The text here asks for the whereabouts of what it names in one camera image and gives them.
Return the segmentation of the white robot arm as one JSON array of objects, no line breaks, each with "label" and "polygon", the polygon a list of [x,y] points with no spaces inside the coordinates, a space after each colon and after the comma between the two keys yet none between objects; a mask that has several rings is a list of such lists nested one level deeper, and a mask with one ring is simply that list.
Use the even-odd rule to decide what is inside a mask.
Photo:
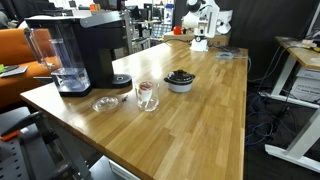
[{"label": "white robot arm", "polygon": [[183,23],[194,32],[191,50],[207,51],[208,38],[231,30],[233,11],[221,10],[215,0],[187,0],[186,6],[188,13],[183,17]]}]

